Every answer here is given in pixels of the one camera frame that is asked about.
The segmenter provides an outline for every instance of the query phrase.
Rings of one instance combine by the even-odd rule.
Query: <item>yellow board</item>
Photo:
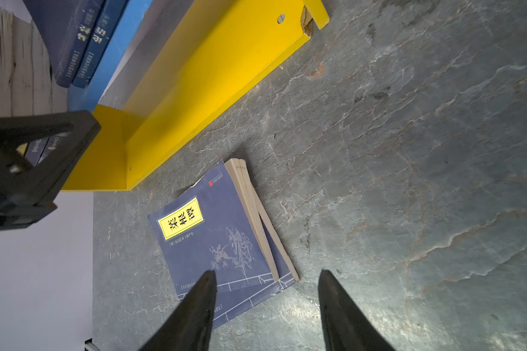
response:
[[[63,190],[130,190],[329,21],[320,0],[195,0]]]
[[[166,240],[183,233],[201,222],[203,222],[203,215],[201,214],[197,198],[193,198],[181,208],[158,220]]]

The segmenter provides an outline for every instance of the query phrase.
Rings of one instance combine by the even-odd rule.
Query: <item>gray marble surface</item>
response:
[[[302,280],[212,350],[322,350],[330,269],[398,350],[527,350],[527,0],[329,0],[331,23],[131,192],[94,195],[94,342],[177,305],[147,214],[246,159]]]

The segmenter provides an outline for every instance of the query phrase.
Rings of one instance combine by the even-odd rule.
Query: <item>stacked book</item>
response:
[[[57,84],[84,88],[127,0],[23,0],[49,52]]]
[[[242,159],[219,162],[148,220],[180,300],[216,272],[213,328],[299,280]]]

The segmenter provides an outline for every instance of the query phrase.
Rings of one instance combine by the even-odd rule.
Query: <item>white line drawing on cover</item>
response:
[[[209,249],[213,255],[215,255],[215,259],[211,261],[211,268],[215,271],[225,269],[228,267],[228,261],[232,261],[234,268],[241,269],[242,274],[246,277],[246,268],[252,269],[252,261],[256,261],[250,253],[252,243],[250,242],[250,239],[248,239],[244,233],[240,233],[238,229],[235,229],[233,232],[226,228],[226,231],[229,235],[228,245],[221,248],[221,245],[218,244],[217,248],[211,247]],[[225,250],[228,246],[230,246],[230,249],[232,250],[232,256]]]

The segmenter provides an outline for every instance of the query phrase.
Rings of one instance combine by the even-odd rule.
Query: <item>book spine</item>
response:
[[[85,88],[90,82],[96,68],[98,68],[99,61],[102,59],[105,48],[113,36],[113,32],[117,28],[117,23],[126,5],[127,0],[107,0],[105,2],[94,32],[91,34],[86,54],[78,69],[78,73],[72,81],[72,85],[78,88]]]
[[[57,84],[60,87],[68,88],[72,79],[74,78],[80,62],[82,61],[83,53],[86,50],[90,38],[92,36],[92,29],[98,19],[99,11],[103,1],[88,0],[84,7],[80,20],[75,23],[77,25],[76,37],[73,39],[72,46],[68,50],[67,55],[69,59],[64,67],[64,70],[55,72]]]
[[[25,159],[27,159],[32,166],[36,166],[39,163],[39,159],[43,154],[45,144],[47,144],[48,140],[49,137],[43,137],[29,142],[28,149],[25,151]]]
[[[37,161],[37,164],[40,164],[49,154],[54,151],[60,144],[62,144],[63,139],[65,137],[68,137],[70,134],[69,131],[64,133],[55,134],[51,137],[49,137],[49,140],[47,141],[47,144],[45,144],[45,148],[43,150],[43,153],[39,157],[39,160]]]

